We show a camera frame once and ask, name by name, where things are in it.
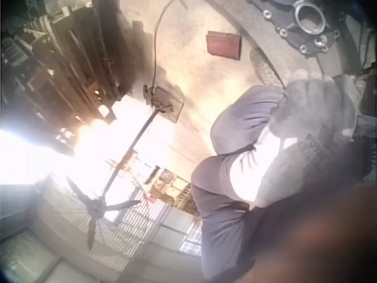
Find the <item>dark machinery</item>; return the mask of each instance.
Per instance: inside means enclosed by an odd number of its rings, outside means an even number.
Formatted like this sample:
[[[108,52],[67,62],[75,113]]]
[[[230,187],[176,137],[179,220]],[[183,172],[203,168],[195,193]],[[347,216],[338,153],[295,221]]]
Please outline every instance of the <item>dark machinery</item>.
[[[276,32],[304,55],[326,53],[340,37],[337,19],[343,17],[334,7],[303,0],[248,0],[271,21]]]

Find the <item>ceiling fan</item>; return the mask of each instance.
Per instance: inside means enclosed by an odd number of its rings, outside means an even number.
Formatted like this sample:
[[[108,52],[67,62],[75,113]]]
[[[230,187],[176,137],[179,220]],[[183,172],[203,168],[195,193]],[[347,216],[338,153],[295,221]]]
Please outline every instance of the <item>ceiling fan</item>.
[[[166,11],[166,9],[170,6],[170,4],[173,2],[171,0],[164,10],[162,11],[160,15],[160,19],[158,20],[156,27],[155,27],[155,35],[154,35],[154,43],[156,44],[156,33],[158,30],[158,26],[160,24],[160,21]],[[127,152],[121,159],[121,161],[118,163],[117,167],[115,168],[114,172],[112,173],[111,177],[109,178],[104,191],[101,195],[101,197],[97,199],[90,199],[87,195],[85,195],[78,186],[69,178],[67,178],[68,184],[71,187],[72,191],[77,195],[79,200],[87,207],[88,214],[90,215],[90,221],[88,225],[88,239],[87,239],[87,245],[89,250],[92,250],[94,241],[95,241],[95,233],[96,233],[96,223],[97,220],[104,217],[105,213],[108,211],[117,211],[117,210],[123,210],[131,208],[137,204],[140,203],[140,200],[129,200],[127,202],[119,203],[117,205],[106,205],[105,196],[108,190],[110,189],[110,186],[112,185],[113,181],[117,177],[119,171],[123,168],[124,164],[127,160],[130,159],[133,148],[139,141],[140,137],[144,134],[144,132],[147,130],[148,126],[152,123],[154,118],[160,113],[163,117],[165,117],[167,120],[170,120],[173,123],[176,123],[178,120],[178,117],[181,113],[181,110],[183,108],[183,100],[175,97],[170,93],[169,91],[157,86],[155,87],[155,78],[156,78],[156,68],[157,68],[157,61],[156,61],[156,49],[154,50],[154,77],[152,86],[148,88],[146,85],[143,87],[143,96],[145,100],[147,101],[148,105],[152,105],[154,107],[154,111],[152,115],[149,117],[149,119],[146,121],[146,123],[141,128],[140,132],[128,148]]]
[[[90,216],[87,239],[87,246],[89,250],[92,250],[94,245],[97,220],[104,217],[105,213],[108,211],[117,211],[131,208],[141,202],[140,200],[129,200],[126,202],[118,203],[116,205],[106,205],[105,191],[101,197],[97,199],[90,199],[78,188],[78,186],[70,178],[67,177],[67,181],[72,191],[77,195],[79,200],[87,207],[87,212]]]

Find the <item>metal pipe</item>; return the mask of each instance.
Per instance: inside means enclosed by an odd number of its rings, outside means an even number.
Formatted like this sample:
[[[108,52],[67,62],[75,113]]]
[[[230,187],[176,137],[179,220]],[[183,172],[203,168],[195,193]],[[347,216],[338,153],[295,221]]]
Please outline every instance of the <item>metal pipe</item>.
[[[297,2],[295,18],[299,27],[307,34],[318,35],[326,28],[325,15],[320,8],[312,3]]]
[[[115,178],[117,177],[119,171],[122,169],[124,163],[130,159],[130,157],[132,156],[132,151],[135,147],[135,145],[137,144],[137,142],[140,140],[140,137],[144,134],[145,130],[148,128],[148,126],[152,123],[153,119],[157,116],[157,114],[160,112],[159,109],[155,109],[152,113],[152,115],[149,117],[149,119],[146,121],[146,123],[143,125],[143,127],[141,128],[141,130],[139,131],[139,133],[137,134],[136,138],[134,139],[134,141],[131,143],[130,147],[128,148],[128,150],[126,151],[126,153],[124,154],[122,160],[118,163],[117,167],[115,168],[115,171],[113,172],[113,174],[111,175],[110,179],[108,180],[107,184],[106,184],[106,187],[102,193],[102,198],[105,197],[105,194],[108,192],[108,190],[110,189],[113,181],[115,180]]]

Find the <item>person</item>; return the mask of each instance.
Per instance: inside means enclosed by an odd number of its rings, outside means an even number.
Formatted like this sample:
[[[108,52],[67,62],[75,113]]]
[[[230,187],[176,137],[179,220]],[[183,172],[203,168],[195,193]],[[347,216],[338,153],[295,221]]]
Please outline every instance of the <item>person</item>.
[[[375,136],[375,120],[360,119],[350,85],[299,70],[285,90],[252,87],[215,121],[218,155],[191,177],[207,279],[234,282],[289,226],[355,184],[353,137]]]
[[[376,186],[341,193],[282,233],[236,282],[377,282],[376,204]],[[234,282],[229,275],[212,282]]]

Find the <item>metal rod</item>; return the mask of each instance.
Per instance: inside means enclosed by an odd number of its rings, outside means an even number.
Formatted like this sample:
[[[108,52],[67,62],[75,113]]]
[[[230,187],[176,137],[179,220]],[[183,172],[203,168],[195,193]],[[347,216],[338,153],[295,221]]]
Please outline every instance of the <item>metal rod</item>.
[[[124,163],[130,159],[130,157],[132,156],[132,151],[135,147],[135,145],[137,144],[137,142],[140,140],[140,137],[144,134],[145,130],[148,128],[148,126],[152,123],[153,119],[156,117],[156,115],[160,112],[159,109],[155,109],[152,113],[152,115],[149,117],[149,119],[146,121],[146,123],[143,125],[143,127],[141,128],[141,130],[139,131],[139,133],[137,134],[136,138],[134,139],[134,141],[131,143],[130,147],[128,148],[127,152],[125,153],[125,155],[123,156],[122,160],[120,160],[120,162],[118,163],[117,167],[115,168],[115,171],[112,173],[110,179],[108,180],[107,184],[106,184],[106,187],[104,189],[104,192],[102,193],[102,198],[105,196],[105,194],[108,192],[108,190],[110,189],[111,187],[111,184],[113,183],[113,181],[115,180],[115,178],[117,177],[119,171],[122,169]]]

